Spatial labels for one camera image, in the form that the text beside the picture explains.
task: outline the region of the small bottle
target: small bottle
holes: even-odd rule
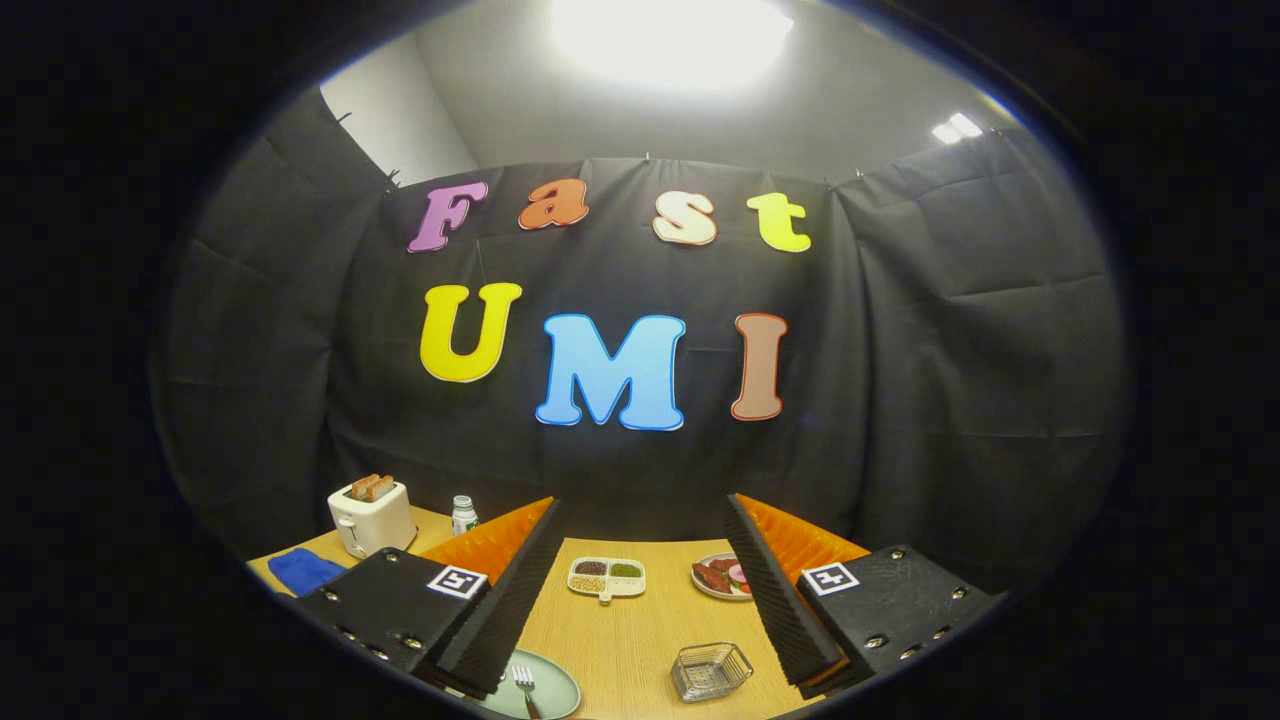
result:
[[[471,507],[471,498],[465,495],[453,496],[453,536],[461,536],[479,524],[480,519]]]

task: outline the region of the black backdrop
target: black backdrop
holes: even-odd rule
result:
[[[581,178],[588,217],[524,231],[529,192]],[[435,252],[408,254],[436,187],[489,195]],[[515,165],[384,190],[325,109],[298,100],[233,168],[175,265],[157,418],[187,498],[244,556],[330,529],[329,492],[370,471],[448,512],[547,495],[571,534],[718,537],[744,492],[877,547],[910,542],[1005,587],[1066,547],[1115,462],[1121,324],[1102,238],[1021,131],[906,158],[837,187],[655,159]],[[653,202],[705,193],[705,246],[659,241]],[[806,208],[804,252],[759,236],[746,199]],[[474,383],[419,359],[439,284],[513,282],[502,360]],[[543,320],[589,315],[609,352],[644,315],[681,318],[675,432],[540,424]],[[744,423],[733,319],[787,320],[780,416]]]

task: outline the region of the blue cloth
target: blue cloth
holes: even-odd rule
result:
[[[293,594],[302,597],[319,588],[329,580],[343,574],[347,569],[332,560],[325,560],[310,550],[301,547],[291,550],[278,557],[266,561],[271,574],[284,583]]]

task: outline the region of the fork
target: fork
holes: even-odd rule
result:
[[[529,712],[530,720],[541,720],[541,714],[538,712],[538,706],[534,705],[534,698],[529,694],[534,692],[534,673],[524,665],[512,665],[511,676],[516,680],[516,687],[525,691],[525,710]]]

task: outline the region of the white toaster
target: white toaster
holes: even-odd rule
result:
[[[367,557],[384,547],[404,550],[417,537],[408,510],[408,491],[399,483],[372,502],[356,500],[347,486],[329,496],[329,511],[342,544],[356,557]]]

